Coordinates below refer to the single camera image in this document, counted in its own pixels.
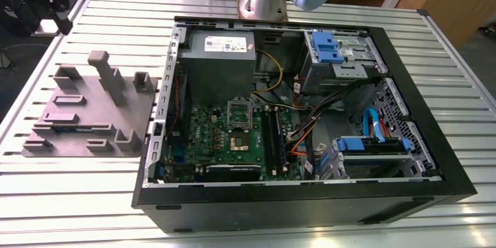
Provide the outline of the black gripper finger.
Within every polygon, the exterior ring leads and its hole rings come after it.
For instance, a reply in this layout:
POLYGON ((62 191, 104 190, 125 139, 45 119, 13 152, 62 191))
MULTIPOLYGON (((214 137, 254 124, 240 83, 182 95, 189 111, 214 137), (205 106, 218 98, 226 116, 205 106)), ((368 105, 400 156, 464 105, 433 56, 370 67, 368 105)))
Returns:
POLYGON ((53 11, 53 21, 57 25, 60 32, 64 35, 68 35, 70 29, 73 27, 73 23, 69 19, 69 11, 68 10, 56 10, 53 11))

